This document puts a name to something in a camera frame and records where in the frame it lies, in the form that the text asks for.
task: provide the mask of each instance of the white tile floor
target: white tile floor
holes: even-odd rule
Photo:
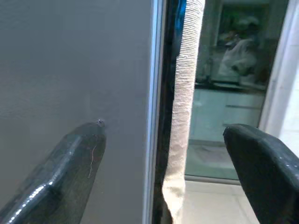
[[[259,224],[240,186],[186,181],[184,224]]]

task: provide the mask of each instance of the floor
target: floor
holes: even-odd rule
[[[238,180],[225,146],[189,143],[186,175]]]
[[[186,224],[259,224],[241,186],[186,181]]]

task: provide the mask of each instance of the glass pane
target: glass pane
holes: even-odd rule
[[[258,127],[287,0],[206,1],[186,174],[238,179],[222,133]]]

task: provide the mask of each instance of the white cabinet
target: white cabinet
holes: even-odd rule
[[[258,126],[263,99],[262,95],[196,89],[189,138],[223,142],[226,125]]]

